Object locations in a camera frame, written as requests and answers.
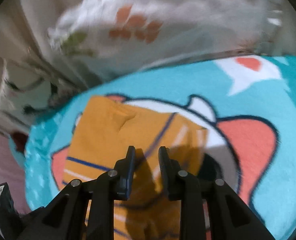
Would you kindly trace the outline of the white cushion with crane print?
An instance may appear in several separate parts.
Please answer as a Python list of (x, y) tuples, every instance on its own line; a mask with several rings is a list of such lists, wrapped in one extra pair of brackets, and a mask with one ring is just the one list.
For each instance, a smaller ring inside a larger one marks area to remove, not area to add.
[(37, 114), (66, 102), (77, 89), (41, 68), (3, 61), (0, 110)]

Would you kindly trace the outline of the mustard striped garment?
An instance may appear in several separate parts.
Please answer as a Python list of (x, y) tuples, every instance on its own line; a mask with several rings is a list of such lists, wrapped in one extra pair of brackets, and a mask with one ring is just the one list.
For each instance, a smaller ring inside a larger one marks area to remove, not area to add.
[(68, 181), (96, 179), (136, 149), (132, 193), (116, 201), (116, 239), (178, 239), (180, 204), (163, 193), (158, 150), (197, 174), (204, 158), (208, 131), (177, 113), (159, 113), (131, 106), (117, 98), (94, 96), (75, 123), (69, 147), (53, 158), (53, 174), (63, 187)]

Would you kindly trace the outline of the teal cartoon fleece blanket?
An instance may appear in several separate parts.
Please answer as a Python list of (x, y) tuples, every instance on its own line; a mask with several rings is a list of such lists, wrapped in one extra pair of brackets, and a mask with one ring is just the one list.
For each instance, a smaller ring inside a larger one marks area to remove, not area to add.
[(94, 96), (177, 113), (208, 131), (198, 171), (223, 179), (275, 239), (296, 230), (296, 57), (236, 56), (131, 74), (75, 96), (32, 126), (24, 169), (35, 210), (60, 187), (53, 158)]

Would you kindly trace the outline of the white floral pillow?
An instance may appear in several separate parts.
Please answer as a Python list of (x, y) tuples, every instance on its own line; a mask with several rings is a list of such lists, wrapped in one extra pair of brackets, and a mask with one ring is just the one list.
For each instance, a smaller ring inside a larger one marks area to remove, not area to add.
[(53, 51), (102, 81), (138, 70), (269, 53), (280, 0), (83, 0), (48, 30)]

